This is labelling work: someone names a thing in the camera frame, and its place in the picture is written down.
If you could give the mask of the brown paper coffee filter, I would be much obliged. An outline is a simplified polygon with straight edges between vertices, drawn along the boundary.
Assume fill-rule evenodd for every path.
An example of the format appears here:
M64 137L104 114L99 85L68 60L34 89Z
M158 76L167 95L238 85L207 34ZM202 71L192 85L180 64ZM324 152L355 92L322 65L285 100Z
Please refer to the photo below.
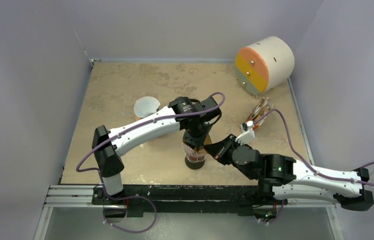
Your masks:
M205 155L207 154L207 151L204 149L204 147L210 144L212 144L212 140L210 135L207 135L202 146L191 147L189 145L185 145L184 152L188 157L193 157L197 159L202 158L205 157Z

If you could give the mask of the white paper coffee filter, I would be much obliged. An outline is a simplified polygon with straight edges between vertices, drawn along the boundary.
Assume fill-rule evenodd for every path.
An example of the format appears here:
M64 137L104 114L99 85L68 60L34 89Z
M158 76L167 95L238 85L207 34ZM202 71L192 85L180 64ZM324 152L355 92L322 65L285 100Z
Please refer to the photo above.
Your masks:
M144 96L135 101L134 114L142 119L156 113L159 110L160 102L152 96Z

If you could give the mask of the red and black pitcher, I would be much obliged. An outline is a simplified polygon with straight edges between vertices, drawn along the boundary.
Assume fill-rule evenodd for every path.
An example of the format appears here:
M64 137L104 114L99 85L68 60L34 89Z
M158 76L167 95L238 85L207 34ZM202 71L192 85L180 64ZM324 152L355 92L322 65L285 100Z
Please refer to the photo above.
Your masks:
M198 169L200 169L204 166L205 158L200 158L199 160L192 161L188 157L185 157L184 162L185 162L185 164L188 168L190 168L192 170L198 170Z

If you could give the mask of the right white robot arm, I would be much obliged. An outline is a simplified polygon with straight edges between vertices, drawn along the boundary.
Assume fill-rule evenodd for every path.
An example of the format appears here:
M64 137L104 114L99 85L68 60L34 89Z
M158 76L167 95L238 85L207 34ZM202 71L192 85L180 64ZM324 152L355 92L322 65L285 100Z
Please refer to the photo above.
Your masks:
M204 146L206 152L223 165L232 165L249 180L257 180L255 196L263 204L272 199L315 199L338 203L343 209L363 212L373 204L373 194L362 180L369 179L365 168L338 171L312 167L280 154L260 153L249 146L249 133L229 135L224 140Z

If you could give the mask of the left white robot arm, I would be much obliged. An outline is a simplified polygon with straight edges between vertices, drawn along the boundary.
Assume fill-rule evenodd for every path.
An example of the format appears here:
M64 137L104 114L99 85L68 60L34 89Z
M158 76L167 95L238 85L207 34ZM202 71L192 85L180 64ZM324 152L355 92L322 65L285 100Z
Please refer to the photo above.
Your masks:
M95 129L92 151L103 181L104 198L113 205L124 197L121 157L133 148L160 136L183 131L183 144L197 152L205 145L213 125L222 117L221 104L209 96L199 101L178 97L156 113L132 124L106 129Z

